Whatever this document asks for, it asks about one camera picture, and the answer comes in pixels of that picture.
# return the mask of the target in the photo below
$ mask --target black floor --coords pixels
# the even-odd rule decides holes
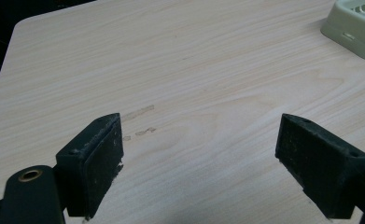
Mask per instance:
[[[14,25],[28,17],[93,0],[0,0],[0,71]]]

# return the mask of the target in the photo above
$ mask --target plastic container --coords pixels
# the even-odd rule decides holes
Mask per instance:
[[[338,0],[321,33],[365,59],[365,0]]]

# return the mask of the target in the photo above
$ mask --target table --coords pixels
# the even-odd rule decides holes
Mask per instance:
[[[274,148],[289,113],[365,151],[365,60],[319,32],[332,4],[98,1],[21,21],[0,74],[0,199],[120,112],[124,168],[90,223],[330,223]]]

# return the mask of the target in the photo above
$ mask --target green plastic basket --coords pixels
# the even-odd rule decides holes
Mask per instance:
[[[338,0],[321,33],[365,59],[365,0]]]

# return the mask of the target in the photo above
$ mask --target stain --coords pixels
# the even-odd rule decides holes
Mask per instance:
[[[124,136],[123,137],[123,141],[130,141],[130,140],[132,140],[131,136]]]
[[[141,108],[139,110],[136,110],[134,112],[128,113],[124,116],[121,116],[121,122],[125,122],[128,120],[132,120],[135,119],[136,117],[143,115],[145,113],[147,113],[150,110],[154,110],[155,109],[155,105],[149,105],[147,107]]]
[[[135,133],[135,135],[136,135],[136,136],[141,136],[141,135],[146,134],[147,132],[154,133],[155,131],[156,131],[156,129],[155,129],[155,128],[150,127],[150,128],[148,128],[148,129],[146,129],[146,130],[144,130],[144,131],[141,131],[141,132]]]

